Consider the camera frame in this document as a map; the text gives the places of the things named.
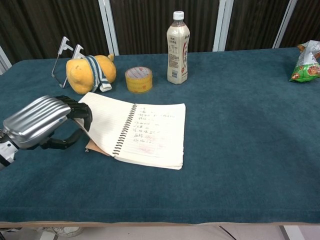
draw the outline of yellow tape roll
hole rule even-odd
[[[132,93],[145,93],[152,89],[152,71],[144,66],[128,69],[125,72],[128,90]]]

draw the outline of spiral binding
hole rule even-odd
[[[129,131],[129,128],[130,128],[130,125],[132,123],[132,120],[134,119],[134,115],[135,115],[135,112],[136,112],[136,109],[137,109],[137,105],[136,104],[133,104],[130,112],[129,112],[129,115],[128,117],[126,118],[126,121],[123,125],[123,128],[122,128],[122,131],[120,133],[120,136],[115,144],[115,147],[114,147],[114,150],[113,150],[113,153],[114,155],[119,155],[120,151],[121,151],[121,148],[124,144],[124,141],[126,139],[126,136],[127,136],[127,133]]]

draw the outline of robotic hand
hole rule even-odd
[[[0,170],[15,160],[18,149],[66,149],[84,132],[77,129],[65,140],[51,138],[67,119],[83,119],[83,128],[89,131],[92,113],[88,105],[67,96],[43,96],[3,121],[0,129]]]

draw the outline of snack bag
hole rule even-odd
[[[307,41],[297,46],[301,52],[290,81],[307,82],[320,77],[320,41]]]

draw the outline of milk tea bottle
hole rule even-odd
[[[188,77],[188,43],[190,31],[184,23],[183,11],[173,13],[173,23],[166,32],[168,41],[168,81],[182,84]]]

